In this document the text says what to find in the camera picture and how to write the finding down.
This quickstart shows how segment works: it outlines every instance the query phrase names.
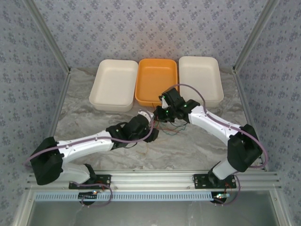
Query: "blue floral wallpaper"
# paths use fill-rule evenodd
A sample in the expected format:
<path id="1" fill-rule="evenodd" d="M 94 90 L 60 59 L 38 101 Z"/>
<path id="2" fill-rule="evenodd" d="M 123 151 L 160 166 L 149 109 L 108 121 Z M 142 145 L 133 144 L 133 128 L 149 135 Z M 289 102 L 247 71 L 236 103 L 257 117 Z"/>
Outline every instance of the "blue floral wallpaper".
<path id="1" fill-rule="evenodd" d="M 22 0 L 0 1 L 0 225 L 24 190 L 22 163 L 45 138 L 64 72 Z"/>
<path id="2" fill-rule="evenodd" d="M 35 0 L 71 67 L 212 56 L 234 65 L 266 0 Z"/>
<path id="3" fill-rule="evenodd" d="M 281 0 L 239 72 L 251 112 L 301 225 L 301 1 Z"/>

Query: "orange plastic tray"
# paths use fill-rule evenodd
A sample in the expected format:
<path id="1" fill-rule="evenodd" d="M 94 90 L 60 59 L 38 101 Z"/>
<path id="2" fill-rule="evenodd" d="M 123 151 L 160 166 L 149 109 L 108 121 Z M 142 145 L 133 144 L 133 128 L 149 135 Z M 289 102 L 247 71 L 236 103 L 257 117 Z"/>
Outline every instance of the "orange plastic tray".
<path id="1" fill-rule="evenodd" d="M 142 106 L 156 107 L 161 105 L 159 96 L 162 92 L 177 83 L 177 64 L 174 60 L 143 59 L 139 62 L 135 98 Z"/>

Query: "colored wires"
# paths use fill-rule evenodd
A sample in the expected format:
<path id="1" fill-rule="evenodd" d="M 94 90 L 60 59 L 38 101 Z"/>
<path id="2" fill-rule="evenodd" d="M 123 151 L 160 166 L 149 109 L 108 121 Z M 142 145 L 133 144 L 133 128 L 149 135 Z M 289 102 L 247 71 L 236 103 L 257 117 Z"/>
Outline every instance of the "colored wires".
<path id="1" fill-rule="evenodd" d="M 104 206 L 110 204 L 110 202 L 112 201 L 112 198 L 113 198 L 113 191 L 112 191 L 112 189 L 111 189 L 109 186 L 107 186 L 107 185 L 105 185 L 105 184 L 97 183 L 97 184 L 90 184 L 90 185 L 82 185 L 82 184 L 76 183 L 76 182 L 74 182 L 74 181 L 72 181 L 71 183 L 75 184 L 77 187 L 99 186 L 99 187 L 102 187 L 102 188 L 103 188 L 103 187 L 106 187 L 106 188 L 109 189 L 109 191 L 110 191 L 110 193 L 111 193 L 111 194 L 110 194 L 109 200 L 106 201 L 105 203 L 102 203 L 102 204 L 93 205 L 93 207 L 104 207 Z M 84 195 L 84 196 L 82 197 L 82 199 L 81 199 L 81 204 L 82 204 L 83 207 L 84 207 L 84 206 L 87 206 L 87 205 L 84 204 L 84 199 L 85 199 L 86 197 L 87 197 L 87 195 Z"/>
<path id="2" fill-rule="evenodd" d="M 230 204 L 234 203 L 237 200 L 237 198 L 239 197 L 239 195 L 240 195 L 240 189 L 241 189 L 240 181 L 239 181 L 238 176 L 236 174 L 234 174 L 234 177 L 235 177 L 235 179 L 236 179 L 236 181 L 238 183 L 238 192 L 237 192 L 237 195 L 235 196 L 235 198 L 233 200 L 231 200 L 230 202 L 227 202 L 227 203 L 223 203 L 222 201 L 220 201 L 220 200 L 218 200 L 216 198 L 213 198 L 215 201 L 219 202 L 220 205 L 224 205 L 224 206 L 225 205 L 230 205 Z"/>
<path id="3" fill-rule="evenodd" d="M 180 131 L 184 131 L 186 129 L 186 124 L 183 124 L 183 125 L 180 125 L 180 126 L 176 126 L 176 125 L 173 125 L 172 123 L 170 123 L 172 126 L 174 126 L 173 129 L 171 128 L 168 128 L 167 127 L 167 123 L 162 123 L 162 122 L 159 122 L 159 121 L 155 121 L 155 128 L 156 129 L 159 129 L 161 130 L 162 132 L 164 132 L 165 134 L 167 135 L 170 135 L 170 136 L 175 136 L 177 135 Z"/>
<path id="4" fill-rule="evenodd" d="M 226 185 L 226 187 L 230 188 L 230 190 L 231 190 L 230 195 L 232 195 L 232 187 L 227 182 L 225 182 L 225 185 Z"/>

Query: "metal frame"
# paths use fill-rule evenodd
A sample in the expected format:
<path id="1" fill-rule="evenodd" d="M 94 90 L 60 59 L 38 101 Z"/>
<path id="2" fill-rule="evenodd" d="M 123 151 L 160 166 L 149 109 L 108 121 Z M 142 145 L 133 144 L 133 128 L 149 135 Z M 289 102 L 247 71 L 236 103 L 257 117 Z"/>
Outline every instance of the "metal frame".
<path id="1" fill-rule="evenodd" d="M 243 49 L 240 51 L 236 62 L 234 64 L 235 71 L 239 72 L 239 70 L 244 65 L 244 62 L 248 58 L 253 46 L 258 40 L 261 32 L 263 31 L 265 25 L 268 23 L 269 18 L 271 17 L 275 7 L 278 5 L 279 0 L 268 0 L 265 4 L 262 12 L 260 13 L 259 18 L 256 21 L 255 26 L 253 27 L 246 43 L 244 44 Z"/>
<path id="2" fill-rule="evenodd" d="M 100 192 L 83 201 L 107 201 L 111 193 L 108 191 Z M 36 192 L 36 202 L 71 202 L 81 201 L 78 191 L 62 192 Z M 164 201 L 213 201 L 211 192 L 190 191 L 190 192 L 114 192 L 112 202 L 164 202 Z"/>
<path id="3" fill-rule="evenodd" d="M 188 192 L 198 193 L 200 190 L 194 188 L 192 177 L 194 174 L 207 173 L 205 170 L 172 170 L 172 171 L 114 171 L 100 170 L 96 174 L 111 174 L 111 188 L 114 193 L 118 192 Z M 277 191 L 281 189 L 279 177 L 275 172 L 263 170 L 247 170 L 245 173 L 238 173 L 241 183 L 241 191 Z M 69 181 L 53 182 L 49 185 L 39 186 L 33 174 L 29 176 L 25 193 L 16 213 L 13 226 L 25 226 L 30 220 L 30 213 L 34 198 L 38 192 L 48 193 L 74 193 L 79 190 L 69 190 Z M 221 189 L 202 189 L 204 192 L 221 191 Z M 283 208 L 276 209 L 277 217 L 281 225 L 288 226 L 285 214 L 280 216 Z"/>
<path id="4" fill-rule="evenodd" d="M 34 22 L 36 23 L 37 27 L 41 31 L 42 35 L 45 38 L 45 41 L 49 45 L 52 53 L 55 55 L 58 63 L 60 64 L 61 68 L 67 73 L 69 71 L 68 64 L 59 48 L 53 35 L 51 34 L 49 28 L 46 25 L 46 22 L 40 13 L 37 5 L 33 0 L 23 0 L 25 6 L 27 7 L 29 14 L 32 16 Z"/>
<path id="5" fill-rule="evenodd" d="M 258 133 L 258 130 L 256 128 L 256 125 L 254 123 L 254 120 L 253 120 L 253 117 L 251 114 L 249 104 L 247 102 L 246 94 L 243 90 L 243 86 L 242 86 L 240 77 L 236 71 L 234 72 L 234 79 L 235 79 L 235 83 L 236 83 L 236 86 L 238 89 L 238 94 L 240 96 L 240 99 L 241 99 L 241 102 L 243 105 L 243 109 L 244 109 L 244 112 L 246 115 L 246 120 L 251 126 L 253 126 L 253 128 L 255 129 L 255 132 Z M 265 171 L 269 171 L 268 165 L 265 166 Z M 272 190 L 270 190 L 269 193 L 272 198 L 274 209 L 277 214 L 277 218 L 278 218 L 280 225 L 285 225 L 285 226 L 293 225 L 293 221 L 292 221 L 293 218 L 288 210 L 288 205 L 285 200 L 283 191 L 272 189 Z"/>

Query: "table surface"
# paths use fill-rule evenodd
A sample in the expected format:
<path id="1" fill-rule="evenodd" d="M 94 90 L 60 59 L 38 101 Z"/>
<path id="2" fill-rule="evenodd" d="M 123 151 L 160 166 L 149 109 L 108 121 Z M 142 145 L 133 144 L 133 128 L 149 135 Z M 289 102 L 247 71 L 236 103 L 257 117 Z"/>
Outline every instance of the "table surface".
<path id="1" fill-rule="evenodd" d="M 139 109 L 145 109 L 137 102 L 126 113 L 108 113 L 94 109 L 89 102 L 89 95 L 96 72 L 97 68 L 72 68 L 70 84 L 55 131 L 56 140 L 98 133 L 110 125 L 129 121 L 137 115 Z M 221 72 L 221 81 L 224 100 L 218 107 L 209 110 L 225 120 L 245 125 L 246 117 L 233 75 Z M 175 124 L 181 125 L 183 122 L 176 121 Z M 170 124 L 165 126 L 174 129 Z M 87 155 L 76 159 L 74 163 L 88 163 L 95 170 L 208 170 L 226 155 L 227 147 L 224 143 L 204 129 L 188 124 L 185 130 L 174 136 L 160 131 L 154 142 L 140 142 L 130 149 L 119 148 Z"/>

